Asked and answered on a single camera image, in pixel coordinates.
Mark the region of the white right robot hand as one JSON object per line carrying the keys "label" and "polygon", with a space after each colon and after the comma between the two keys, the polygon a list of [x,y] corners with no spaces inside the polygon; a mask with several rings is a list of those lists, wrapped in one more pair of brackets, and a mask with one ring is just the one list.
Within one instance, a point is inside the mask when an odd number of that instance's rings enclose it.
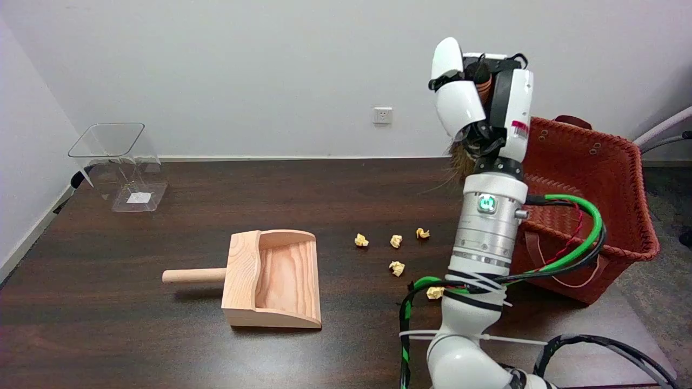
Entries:
{"label": "white right robot hand", "polygon": [[534,88],[527,57],[464,52],[447,37],[432,58],[428,89],[458,177],[492,170],[521,176]]}

